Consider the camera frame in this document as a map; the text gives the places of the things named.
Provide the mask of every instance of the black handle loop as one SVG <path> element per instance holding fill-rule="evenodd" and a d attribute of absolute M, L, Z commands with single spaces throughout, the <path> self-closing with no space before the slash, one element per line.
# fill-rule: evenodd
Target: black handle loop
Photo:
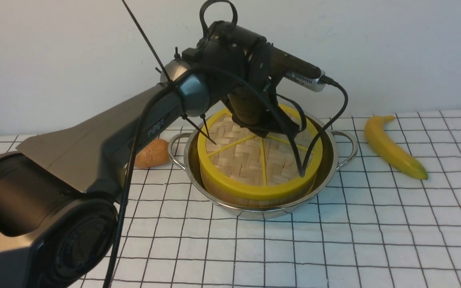
<path fill-rule="evenodd" d="M 234 4 L 232 4 L 229 0 L 207 0 L 202 7 L 200 7 L 200 24 L 202 25 L 202 36 L 204 40 L 204 44 L 200 47 L 200 49 L 204 49 L 207 46 L 207 43 L 209 42 L 209 28 L 207 27 L 207 24 L 204 19 L 204 14 L 205 11 L 207 10 L 208 7 L 210 7 L 212 4 L 216 2 L 225 2 L 230 5 L 230 8 L 232 9 L 232 21 L 231 21 L 231 26 L 229 27 L 230 30 L 234 29 L 236 25 L 238 24 L 238 11 L 236 10 L 236 7 Z"/>

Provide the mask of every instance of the black cable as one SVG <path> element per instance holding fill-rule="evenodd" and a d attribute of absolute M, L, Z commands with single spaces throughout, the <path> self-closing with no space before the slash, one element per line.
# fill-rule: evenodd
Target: black cable
<path fill-rule="evenodd" d="M 104 288 L 108 288 L 110 286 L 110 282 L 113 278 L 113 272 L 115 270 L 115 263 L 117 262 L 117 253 L 118 253 L 118 247 L 120 245 L 120 237 L 122 234 L 122 227 L 123 227 L 123 221 L 124 221 L 124 216 L 126 215 L 126 208 L 127 208 L 127 203 L 128 203 L 128 197 L 129 197 L 129 189 L 130 189 L 130 184 L 131 184 L 131 179 L 133 177 L 133 167 L 136 159 L 136 154 L 138 151 L 138 141 L 141 135 L 141 131 L 143 129 L 143 123 L 144 123 L 144 118 L 145 116 L 148 115 L 150 110 L 152 110 L 152 107 L 159 101 L 161 98 L 163 98 L 167 93 L 170 93 L 172 90 L 174 90 L 175 87 L 173 86 L 168 86 L 156 93 L 150 101 L 146 104 L 146 106 L 143 108 L 143 111 L 138 119 L 138 122 L 136 123 L 136 131 L 135 131 L 135 137 L 133 140 L 133 144 L 131 146 L 130 150 L 130 155 L 129 155 L 129 160 L 127 164 L 127 169 L 126 169 L 126 177 L 124 179 L 124 186 L 122 190 L 122 195 L 120 198 L 120 209 L 118 212 L 118 219 L 117 219 L 117 230 L 115 231 L 115 239 L 113 240 L 113 247 L 110 255 L 110 261 L 108 264 L 108 270 L 106 271 L 106 278 L 104 279 Z"/>
<path fill-rule="evenodd" d="M 298 115 L 300 115 L 300 122 L 301 122 L 300 123 L 300 131 L 298 131 L 298 133 L 304 131 L 305 128 L 307 128 L 307 118 L 305 117 L 305 113 L 303 113 L 302 107 L 298 103 L 294 102 L 293 100 L 291 100 L 291 99 L 289 99 L 289 98 L 287 98 L 285 96 L 282 96 L 282 95 L 280 95 L 278 93 L 277 93 L 277 96 L 284 99 L 284 100 L 286 100 L 287 102 L 293 104 L 293 106 L 295 106 L 295 109 L 298 111 Z"/>
<path fill-rule="evenodd" d="M 326 84 L 329 84 L 331 86 L 336 87 L 337 89 L 341 90 L 344 96 L 344 103 L 339 112 L 331 118 L 327 124 L 325 124 L 320 131 L 316 134 L 314 139 L 312 140 L 311 144 L 309 144 L 309 147 L 307 148 L 307 154 L 305 155 L 305 159 L 303 161 L 303 169 L 305 170 L 307 168 L 307 164 L 309 163 L 309 157 L 311 156 L 311 153 L 309 151 L 312 151 L 314 149 L 314 146 L 316 145 L 316 142 L 318 139 L 321 137 L 321 135 L 344 113 L 344 110 L 346 110 L 346 106 L 348 106 L 348 93 L 346 93 L 346 90 L 336 81 L 334 81 L 332 78 L 323 76 L 321 77 L 322 82 L 325 82 Z"/>

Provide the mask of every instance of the yellow steamer rim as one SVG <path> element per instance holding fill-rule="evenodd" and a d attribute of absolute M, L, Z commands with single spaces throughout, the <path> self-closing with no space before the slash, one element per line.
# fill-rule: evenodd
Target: yellow steamer rim
<path fill-rule="evenodd" d="M 295 109 L 280 104 L 282 110 L 300 123 Z M 232 122 L 228 109 L 215 113 L 203 128 L 214 145 L 198 137 L 200 173 L 205 188 L 222 200 L 239 206 L 263 208 L 286 204 L 309 193 L 323 155 L 319 139 L 311 151 L 304 177 L 300 177 L 293 150 L 285 135 L 269 133 L 263 139 Z M 295 138 L 303 161 L 307 147 L 317 133 L 311 121 Z"/>

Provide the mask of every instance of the white wall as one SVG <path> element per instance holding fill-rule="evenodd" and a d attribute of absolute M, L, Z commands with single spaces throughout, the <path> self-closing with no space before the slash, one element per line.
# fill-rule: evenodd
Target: white wall
<path fill-rule="evenodd" d="M 344 85 L 348 114 L 461 108 L 461 1 L 233 2 L 239 25 Z M 202 3 L 128 0 L 164 62 L 201 37 Z M 230 18 L 227 4 L 206 16 Z M 0 133 L 73 126 L 156 84 L 154 67 L 120 0 L 0 0 Z M 280 93 L 317 117 L 342 103 L 336 89 L 314 94 L 287 80 Z"/>

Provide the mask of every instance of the robotic arm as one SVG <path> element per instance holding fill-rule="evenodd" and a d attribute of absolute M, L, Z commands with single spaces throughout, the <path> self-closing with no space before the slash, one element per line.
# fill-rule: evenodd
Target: robotic arm
<path fill-rule="evenodd" d="M 107 285 L 135 155 L 178 118 L 205 117 L 222 101 L 233 121 L 256 135 L 285 134 L 303 177 L 306 163 L 294 138 L 305 129 L 305 116 L 298 104 L 276 93 L 278 83 L 287 78 L 316 92 L 325 84 L 343 91 L 343 108 L 323 130 L 346 108 L 347 95 L 339 84 L 318 67 L 239 27 L 236 8 L 228 0 L 203 4 L 203 37 L 181 54 L 176 48 L 166 66 L 122 2 L 161 66 L 160 82 L 77 126 L 28 138 L 17 152 L 0 155 L 0 287 L 67 287 L 92 270 L 113 245 Z M 227 2 L 233 19 L 207 27 L 204 13 L 215 2 Z M 278 97 L 298 109 L 300 126 L 279 108 Z M 115 202 L 121 204 L 118 213 Z"/>

